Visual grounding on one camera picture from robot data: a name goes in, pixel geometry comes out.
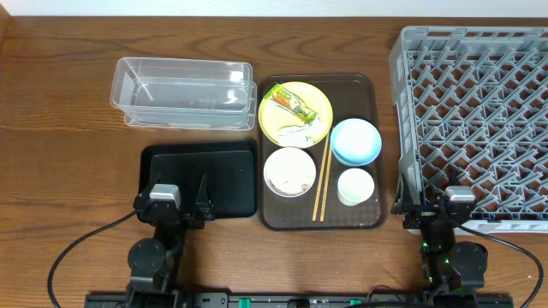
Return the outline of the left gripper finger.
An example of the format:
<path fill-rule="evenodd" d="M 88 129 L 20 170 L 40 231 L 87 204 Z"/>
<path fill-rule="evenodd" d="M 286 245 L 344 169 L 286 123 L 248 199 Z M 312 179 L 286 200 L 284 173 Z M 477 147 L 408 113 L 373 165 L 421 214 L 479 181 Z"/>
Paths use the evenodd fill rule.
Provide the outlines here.
<path fill-rule="evenodd" d="M 153 190 L 155 185 L 159 183 L 160 179 L 161 179 L 161 174 L 156 174 L 149 180 L 148 184 L 145 187 L 145 197 L 146 198 L 150 197 L 151 191 Z"/>
<path fill-rule="evenodd" d="M 199 209 L 210 209 L 211 208 L 211 200 L 208 193 L 208 175 L 203 174 L 199 190 L 197 192 L 196 200 L 195 200 L 196 207 Z"/>

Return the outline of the white cup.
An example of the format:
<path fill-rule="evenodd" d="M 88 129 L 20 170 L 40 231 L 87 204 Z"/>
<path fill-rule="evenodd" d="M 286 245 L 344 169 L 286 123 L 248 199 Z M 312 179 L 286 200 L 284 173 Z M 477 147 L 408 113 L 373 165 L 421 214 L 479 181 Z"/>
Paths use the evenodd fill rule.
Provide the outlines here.
<path fill-rule="evenodd" d="M 367 201 L 374 192 L 372 176 L 364 169 L 347 169 L 337 180 L 337 196 L 346 206 L 355 206 Z"/>

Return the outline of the light blue bowl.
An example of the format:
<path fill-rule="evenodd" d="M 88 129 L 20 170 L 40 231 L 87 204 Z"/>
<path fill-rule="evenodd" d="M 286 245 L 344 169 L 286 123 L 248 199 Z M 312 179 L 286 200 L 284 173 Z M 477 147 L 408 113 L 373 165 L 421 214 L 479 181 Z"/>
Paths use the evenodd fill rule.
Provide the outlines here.
<path fill-rule="evenodd" d="M 331 132 L 330 142 L 336 159 L 349 167 L 372 163 L 382 149 L 377 128 L 369 121 L 358 118 L 339 122 Z"/>

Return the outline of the wooden chopstick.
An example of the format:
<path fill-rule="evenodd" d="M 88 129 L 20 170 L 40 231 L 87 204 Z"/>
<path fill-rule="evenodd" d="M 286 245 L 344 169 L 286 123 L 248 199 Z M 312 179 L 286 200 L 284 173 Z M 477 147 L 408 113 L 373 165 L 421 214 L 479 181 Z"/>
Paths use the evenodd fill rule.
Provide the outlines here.
<path fill-rule="evenodd" d="M 323 194 L 323 187 L 325 182 L 325 161 L 327 158 L 327 139 L 329 135 L 325 136 L 325 145 L 323 149 L 323 154 L 321 158 L 321 164 L 320 164 L 320 171 L 319 171 L 319 179 L 318 179 L 318 186 L 315 193 L 315 200 L 314 200 L 314 207 L 313 207 L 313 215 L 312 215 L 312 221 L 316 222 L 317 220 L 320 220 L 320 211 L 321 211 L 321 204 L 322 204 L 322 194 Z"/>
<path fill-rule="evenodd" d="M 327 197 L 328 197 L 328 191 L 329 191 L 329 182 L 330 182 L 330 175 L 331 175 L 331 161 L 332 161 L 332 149 L 331 149 L 331 133 L 332 129 L 330 130 L 330 135 L 328 136 L 327 141 L 327 158 L 325 161 L 325 182 L 324 182 L 324 189 L 322 194 L 322 204 L 321 204 L 321 211 L 320 211 L 320 221 L 323 222 L 325 220 L 325 212 L 326 212 L 326 203 L 327 203 Z"/>

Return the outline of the pink bowl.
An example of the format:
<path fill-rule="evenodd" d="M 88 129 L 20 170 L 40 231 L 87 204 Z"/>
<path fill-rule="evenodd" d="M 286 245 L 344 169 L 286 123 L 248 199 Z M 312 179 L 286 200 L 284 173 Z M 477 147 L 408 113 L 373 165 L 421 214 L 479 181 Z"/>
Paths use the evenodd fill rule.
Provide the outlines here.
<path fill-rule="evenodd" d="M 296 198 L 305 194 L 315 182 L 316 164 L 305 151 L 280 148 L 265 161 L 263 178 L 268 188 L 284 198 Z"/>

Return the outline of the green snack wrapper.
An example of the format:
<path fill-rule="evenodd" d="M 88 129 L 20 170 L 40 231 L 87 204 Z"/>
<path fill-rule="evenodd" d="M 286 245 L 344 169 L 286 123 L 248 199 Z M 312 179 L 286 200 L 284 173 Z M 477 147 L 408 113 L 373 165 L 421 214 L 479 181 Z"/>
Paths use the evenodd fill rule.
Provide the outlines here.
<path fill-rule="evenodd" d="M 309 108 L 298 95 L 287 90 L 281 84 L 275 84 L 266 94 L 265 99 L 288 111 L 306 124 L 312 123 L 318 113 Z"/>

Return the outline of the pile of rice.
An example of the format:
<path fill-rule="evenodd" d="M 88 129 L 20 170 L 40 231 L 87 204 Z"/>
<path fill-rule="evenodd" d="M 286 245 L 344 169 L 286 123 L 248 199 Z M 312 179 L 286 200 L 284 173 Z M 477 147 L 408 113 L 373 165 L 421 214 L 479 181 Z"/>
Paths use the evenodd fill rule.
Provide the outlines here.
<path fill-rule="evenodd" d="M 279 167 L 266 173 L 266 182 L 281 196 L 292 198 L 307 192 L 315 181 L 315 168 L 310 166 Z"/>

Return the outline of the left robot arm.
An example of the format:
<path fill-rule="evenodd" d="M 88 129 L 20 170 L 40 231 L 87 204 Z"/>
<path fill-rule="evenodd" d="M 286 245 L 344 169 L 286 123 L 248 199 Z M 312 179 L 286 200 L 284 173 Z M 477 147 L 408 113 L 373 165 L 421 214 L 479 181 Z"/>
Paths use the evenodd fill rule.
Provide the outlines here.
<path fill-rule="evenodd" d="M 208 176 L 202 175 L 194 203 L 182 205 L 179 187 L 149 183 L 134 199 L 137 218 L 155 228 L 151 238 L 137 241 L 128 253 L 131 269 L 127 307 L 194 306 L 194 296 L 178 284 L 185 235 L 189 229 L 202 229 L 215 218 L 208 193 Z"/>

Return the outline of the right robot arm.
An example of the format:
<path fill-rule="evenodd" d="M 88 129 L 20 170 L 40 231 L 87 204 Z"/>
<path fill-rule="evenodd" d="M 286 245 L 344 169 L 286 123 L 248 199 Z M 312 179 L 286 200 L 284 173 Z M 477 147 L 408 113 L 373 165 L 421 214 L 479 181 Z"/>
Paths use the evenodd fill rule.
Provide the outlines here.
<path fill-rule="evenodd" d="M 421 298 L 436 307 L 479 307 L 477 290 L 485 285 L 488 252 L 471 241 L 458 241 L 455 228 L 466 222 L 475 206 L 470 187 L 450 185 L 428 204 L 416 203 L 404 175 L 400 175 L 390 213 L 403 216 L 403 227 L 417 229 L 422 238 L 420 254 L 425 278 L 431 286 Z"/>

